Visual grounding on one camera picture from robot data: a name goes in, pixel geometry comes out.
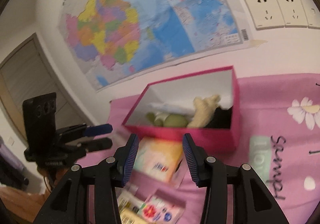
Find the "white wall sockets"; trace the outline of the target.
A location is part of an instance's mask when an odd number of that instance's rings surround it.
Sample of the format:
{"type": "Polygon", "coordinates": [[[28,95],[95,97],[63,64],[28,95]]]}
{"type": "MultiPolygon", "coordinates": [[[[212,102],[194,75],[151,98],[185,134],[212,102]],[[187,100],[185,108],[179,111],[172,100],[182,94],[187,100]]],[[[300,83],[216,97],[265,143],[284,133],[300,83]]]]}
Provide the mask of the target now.
{"type": "Polygon", "coordinates": [[[319,29],[313,0],[244,0],[257,30],[282,27],[319,29]]]}

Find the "pink storage box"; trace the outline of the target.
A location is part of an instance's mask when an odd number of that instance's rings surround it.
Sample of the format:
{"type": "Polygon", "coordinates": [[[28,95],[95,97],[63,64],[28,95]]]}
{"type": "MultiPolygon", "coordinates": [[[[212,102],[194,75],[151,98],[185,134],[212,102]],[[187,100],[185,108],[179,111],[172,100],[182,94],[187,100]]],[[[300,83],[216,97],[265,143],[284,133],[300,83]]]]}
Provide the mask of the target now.
{"type": "Polygon", "coordinates": [[[233,152],[241,134],[239,84],[234,67],[194,72],[148,84],[122,125],[140,138],[181,141],[184,134],[190,133],[194,142],[208,153],[233,152]],[[194,98],[212,95],[220,96],[221,108],[232,111],[231,126],[227,129],[156,127],[146,118],[149,112],[166,112],[192,119],[196,111],[194,98]]]}

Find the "green frog plush toy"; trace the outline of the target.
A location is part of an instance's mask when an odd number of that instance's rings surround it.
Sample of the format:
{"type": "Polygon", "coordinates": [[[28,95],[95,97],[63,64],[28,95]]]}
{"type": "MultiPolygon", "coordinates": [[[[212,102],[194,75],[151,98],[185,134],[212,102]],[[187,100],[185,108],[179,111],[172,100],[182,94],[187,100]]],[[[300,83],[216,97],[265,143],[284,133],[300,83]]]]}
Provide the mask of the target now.
{"type": "Polygon", "coordinates": [[[158,127],[185,128],[189,124],[188,120],[183,115],[174,113],[148,112],[145,117],[153,126],[158,127]]]}

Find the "gold tissue pack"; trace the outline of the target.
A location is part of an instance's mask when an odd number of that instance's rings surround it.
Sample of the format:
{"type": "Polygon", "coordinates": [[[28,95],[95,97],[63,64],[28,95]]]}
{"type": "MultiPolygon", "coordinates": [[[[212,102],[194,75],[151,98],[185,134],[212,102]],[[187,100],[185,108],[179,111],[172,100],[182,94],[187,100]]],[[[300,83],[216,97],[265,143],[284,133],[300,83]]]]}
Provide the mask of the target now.
{"type": "Polygon", "coordinates": [[[139,214],[144,202],[129,191],[123,190],[117,198],[121,223],[148,223],[139,214]]]}

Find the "black plush toy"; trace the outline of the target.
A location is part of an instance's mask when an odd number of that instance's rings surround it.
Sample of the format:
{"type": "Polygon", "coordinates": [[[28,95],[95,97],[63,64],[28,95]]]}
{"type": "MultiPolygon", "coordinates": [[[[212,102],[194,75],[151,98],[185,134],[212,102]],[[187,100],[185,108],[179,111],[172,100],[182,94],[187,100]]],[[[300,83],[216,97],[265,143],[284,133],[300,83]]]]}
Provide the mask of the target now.
{"type": "Polygon", "coordinates": [[[210,122],[205,126],[208,129],[230,129],[232,122],[233,107],[223,109],[216,108],[214,115],[210,122]]]}

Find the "pink floral tissue pack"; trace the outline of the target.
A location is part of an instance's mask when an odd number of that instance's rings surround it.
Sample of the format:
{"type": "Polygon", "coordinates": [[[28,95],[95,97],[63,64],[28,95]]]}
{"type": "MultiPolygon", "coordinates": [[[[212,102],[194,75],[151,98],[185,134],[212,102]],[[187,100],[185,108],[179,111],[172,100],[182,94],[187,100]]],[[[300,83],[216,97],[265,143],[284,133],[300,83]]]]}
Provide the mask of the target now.
{"type": "Polygon", "coordinates": [[[158,189],[147,197],[138,215],[148,223],[178,223],[185,207],[185,201],[158,189]]]}

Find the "pink bed sheet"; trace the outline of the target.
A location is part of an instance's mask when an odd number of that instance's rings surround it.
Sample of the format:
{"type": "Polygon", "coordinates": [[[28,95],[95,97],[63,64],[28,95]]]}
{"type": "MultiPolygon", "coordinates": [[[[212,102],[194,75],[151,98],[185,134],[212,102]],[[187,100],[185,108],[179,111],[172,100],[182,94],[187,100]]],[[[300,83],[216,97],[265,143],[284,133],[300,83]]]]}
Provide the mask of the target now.
{"type": "Polygon", "coordinates": [[[113,126],[113,147],[131,133],[196,145],[224,164],[251,165],[289,223],[316,223],[319,214],[319,75],[281,74],[237,78],[233,67],[150,83],[140,95],[101,98],[97,111],[113,126]],[[152,102],[191,109],[195,97],[220,96],[232,109],[228,129],[154,127],[145,115],[152,102]]]}

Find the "wall map poster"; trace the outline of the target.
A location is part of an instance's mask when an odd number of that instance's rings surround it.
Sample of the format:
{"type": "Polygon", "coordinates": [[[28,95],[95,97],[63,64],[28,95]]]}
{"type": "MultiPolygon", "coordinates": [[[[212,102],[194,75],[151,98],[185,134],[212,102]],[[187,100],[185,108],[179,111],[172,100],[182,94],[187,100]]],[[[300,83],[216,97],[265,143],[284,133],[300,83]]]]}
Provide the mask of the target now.
{"type": "Polygon", "coordinates": [[[252,40],[240,0],[63,0],[58,28],[96,90],[252,40]]]}

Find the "beige plush bear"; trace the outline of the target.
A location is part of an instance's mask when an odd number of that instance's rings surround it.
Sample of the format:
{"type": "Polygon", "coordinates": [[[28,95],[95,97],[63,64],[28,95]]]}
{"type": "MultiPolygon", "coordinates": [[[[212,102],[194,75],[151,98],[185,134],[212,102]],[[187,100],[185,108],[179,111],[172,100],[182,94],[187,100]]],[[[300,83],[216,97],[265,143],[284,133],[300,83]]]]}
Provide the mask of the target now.
{"type": "Polygon", "coordinates": [[[187,127],[204,128],[213,118],[215,110],[219,107],[220,100],[220,95],[212,95],[204,99],[195,97],[193,100],[195,114],[187,127]]]}

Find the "grey wooden door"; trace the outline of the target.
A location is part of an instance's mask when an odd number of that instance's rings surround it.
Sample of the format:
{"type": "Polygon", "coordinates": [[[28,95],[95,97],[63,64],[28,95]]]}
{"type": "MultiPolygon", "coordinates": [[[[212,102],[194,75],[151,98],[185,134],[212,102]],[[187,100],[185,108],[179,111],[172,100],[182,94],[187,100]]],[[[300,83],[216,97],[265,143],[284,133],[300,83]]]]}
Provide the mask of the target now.
{"type": "Polygon", "coordinates": [[[58,79],[36,33],[25,39],[1,62],[1,104],[14,131],[23,140],[25,133],[22,103],[47,93],[56,93],[56,127],[93,122],[85,115],[58,79]]]}

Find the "pastel tissue pack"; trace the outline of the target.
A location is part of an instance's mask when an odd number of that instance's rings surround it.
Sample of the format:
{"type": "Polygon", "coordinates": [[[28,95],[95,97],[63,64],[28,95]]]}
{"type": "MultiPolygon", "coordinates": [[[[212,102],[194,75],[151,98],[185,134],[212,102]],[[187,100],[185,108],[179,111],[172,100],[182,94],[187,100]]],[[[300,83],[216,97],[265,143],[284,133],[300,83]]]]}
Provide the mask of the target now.
{"type": "Polygon", "coordinates": [[[157,181],[178,186],[184,175],[183,159],[181,141],[144,137],[133,168],[157,181]]]}

